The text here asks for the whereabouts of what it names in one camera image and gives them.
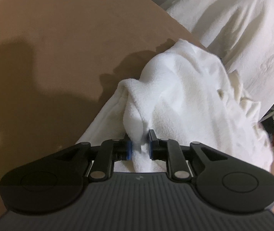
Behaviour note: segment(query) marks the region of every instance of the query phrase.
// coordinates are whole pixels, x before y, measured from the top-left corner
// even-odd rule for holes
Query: white sheet
[[[133,141],[132,162],[116,162],[115,171],[165,171],[149,159],[146,136],[181,145],[199,141],[267,171],[273,161],[270,142],[258,127],[260,103],[250,99],[236,72],[227,75],[212,54],[179,40],[154,57],[139,80],[119,83],[92,124],[78,140],[100,145],[121,138]]]
[[[274,0],[167,0],[161,5],[237,70],[245,89],[261,101],[260,118],[274,104]]]

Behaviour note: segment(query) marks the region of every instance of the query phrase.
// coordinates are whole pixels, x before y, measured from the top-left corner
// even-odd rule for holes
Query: white fabric
[[[259,109],[236,72],[227,75],[217,56],[179,40],[150,60],[139,80],[119,83],[78,142],[100,145],[126,132],[132,163],[116,162],[115,171],[165,171],[164,162],[149,159],[146,136],[154,129],[158,138],[199,141],[269,171],[273,156]]]
[[[227,72],[237,70],[260,118],[274,104],[274,0],[167,0],[161,5]]]

